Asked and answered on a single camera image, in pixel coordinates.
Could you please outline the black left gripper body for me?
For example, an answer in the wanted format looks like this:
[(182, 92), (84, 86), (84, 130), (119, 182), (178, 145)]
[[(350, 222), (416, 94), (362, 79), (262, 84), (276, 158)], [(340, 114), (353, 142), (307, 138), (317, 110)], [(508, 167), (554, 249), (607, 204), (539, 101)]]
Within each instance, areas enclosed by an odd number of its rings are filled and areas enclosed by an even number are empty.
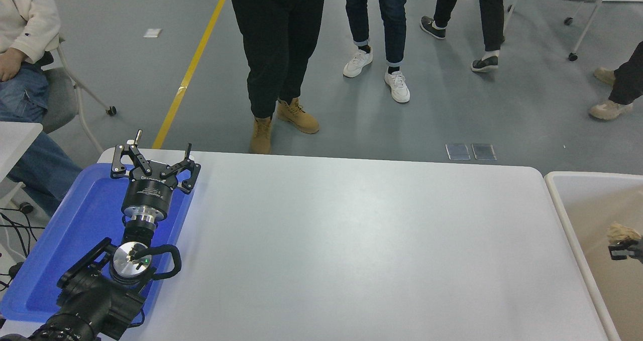
[(152, 208), (154, 216), (166, 216), (172, 199), (172, 192), (177, 187), (175, 175), (161, 179), (159, 174), (147, 176), (140, 169), (133, 169), (129, 174), (130, 182), (122, 204), (122, 213), (132, 216), (135, 208)]

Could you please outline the seated person's hand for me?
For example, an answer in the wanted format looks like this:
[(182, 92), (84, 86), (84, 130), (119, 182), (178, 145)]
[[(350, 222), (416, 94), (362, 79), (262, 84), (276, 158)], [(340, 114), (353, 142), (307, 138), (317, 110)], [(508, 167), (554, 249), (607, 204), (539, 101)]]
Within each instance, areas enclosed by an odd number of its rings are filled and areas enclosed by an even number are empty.
[(14, 78), (20, 71), (22, 63), (26, 59), (26, 54), (16, 48), (8, 48), (1, 54), (1, 82), (7, 82)]

